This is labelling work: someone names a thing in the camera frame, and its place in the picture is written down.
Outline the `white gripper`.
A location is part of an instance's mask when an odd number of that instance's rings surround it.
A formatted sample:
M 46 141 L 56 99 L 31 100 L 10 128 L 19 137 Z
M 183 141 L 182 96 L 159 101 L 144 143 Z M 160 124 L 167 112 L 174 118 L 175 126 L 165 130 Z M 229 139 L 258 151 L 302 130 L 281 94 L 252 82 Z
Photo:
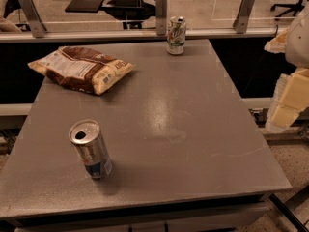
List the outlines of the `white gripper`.
M 297 68 L 292 74 L 281 74 L 267 113 L 266 129 L 271 133 L 285 131 L 309 107 L 309 4 L 284 29 L 266 43 L 264 50 L 284 53 Z

